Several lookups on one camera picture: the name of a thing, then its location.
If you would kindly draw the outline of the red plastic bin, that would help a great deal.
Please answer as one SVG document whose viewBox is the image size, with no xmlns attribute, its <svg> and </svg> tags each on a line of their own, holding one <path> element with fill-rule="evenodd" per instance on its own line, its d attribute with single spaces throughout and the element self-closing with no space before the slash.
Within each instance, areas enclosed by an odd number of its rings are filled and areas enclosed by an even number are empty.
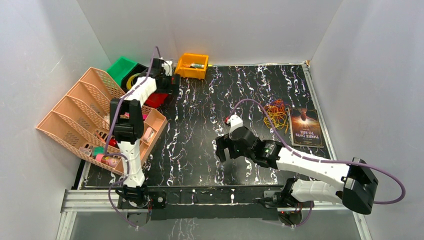
<svg viewBox="0 0 424 240">
<path fill-rule="evenodd" d="M 167 93 L 152 93 L 144 102 L 145 106 L 157 109 L 160 107 L 169 96 Z"/>
</svg>

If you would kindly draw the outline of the black plastic bin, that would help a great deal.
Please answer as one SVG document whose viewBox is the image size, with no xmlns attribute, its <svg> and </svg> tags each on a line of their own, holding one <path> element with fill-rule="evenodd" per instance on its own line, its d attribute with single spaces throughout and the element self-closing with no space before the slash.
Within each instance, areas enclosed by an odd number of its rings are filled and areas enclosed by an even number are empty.
<svg viewBox="0 0 424 240">
<path fill-rule="evenodd" d="M 122 90 L 127 93 L 136 84 L 138 76 L 147 70 L 148 67 L 137 63 L 128 73 L 124 75 L 120 84 Z"/>
</svg>

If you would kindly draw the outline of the green plastic bin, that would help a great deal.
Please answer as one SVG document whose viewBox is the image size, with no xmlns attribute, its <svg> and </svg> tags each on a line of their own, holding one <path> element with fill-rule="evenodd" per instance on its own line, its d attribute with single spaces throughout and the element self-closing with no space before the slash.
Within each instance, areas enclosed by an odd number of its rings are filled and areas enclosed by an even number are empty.
<svg viewBox="0 0 424 240">
<path fill-rule="evenodd" d="M 136 65 L 136 61 L 131 60 L 125 56 L 121 56 L 106 70 L 106 72 L 119 86 L 121 86 L 125 77 L 130 73 L 130 71 L 133 70 Z"/>
</svg>

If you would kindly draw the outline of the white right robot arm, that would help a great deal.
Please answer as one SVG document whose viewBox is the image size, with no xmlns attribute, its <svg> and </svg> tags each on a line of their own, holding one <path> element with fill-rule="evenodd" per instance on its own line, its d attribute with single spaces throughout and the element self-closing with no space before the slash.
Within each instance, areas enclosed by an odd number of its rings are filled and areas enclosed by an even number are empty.
<svg viewBox="0 0 424 240">
<path fill-rule="evenodd" d="M 342 204 L 363 215 L 372 212 L 379 182 L 370 166 L 360 158 L 342 163 L 288 149 L 282 142 L 261 140 L 245 126 L 218 136 L 215 142 L 215 154 L 221 162 L 228 157 L 245 157 L 263 168 L 290 171 L 312 178 L 289 178 L 286 181 L 280 195 L 288 207 L 319 201 Z"/>
</svg>

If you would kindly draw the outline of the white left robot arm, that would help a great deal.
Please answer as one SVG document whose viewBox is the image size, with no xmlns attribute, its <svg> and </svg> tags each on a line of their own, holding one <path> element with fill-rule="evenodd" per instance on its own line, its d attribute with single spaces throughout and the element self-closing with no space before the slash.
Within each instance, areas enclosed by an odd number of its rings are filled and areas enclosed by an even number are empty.
<svg viewBox="0 0 424 240">
<path fill-rule="evenodd" d="M 178 87 L 179 80 L 173 77 L 173 62 L 162 57 L 152 58 L 148 69 L 136 76 L 128 92 L 110 101 L 109 130 L 122 157 L 124 187 L 135 189 L 145 181 L 140 150 L 145 133 L 142 106 L 150 95 L 173 94 Z"/>
</svg>

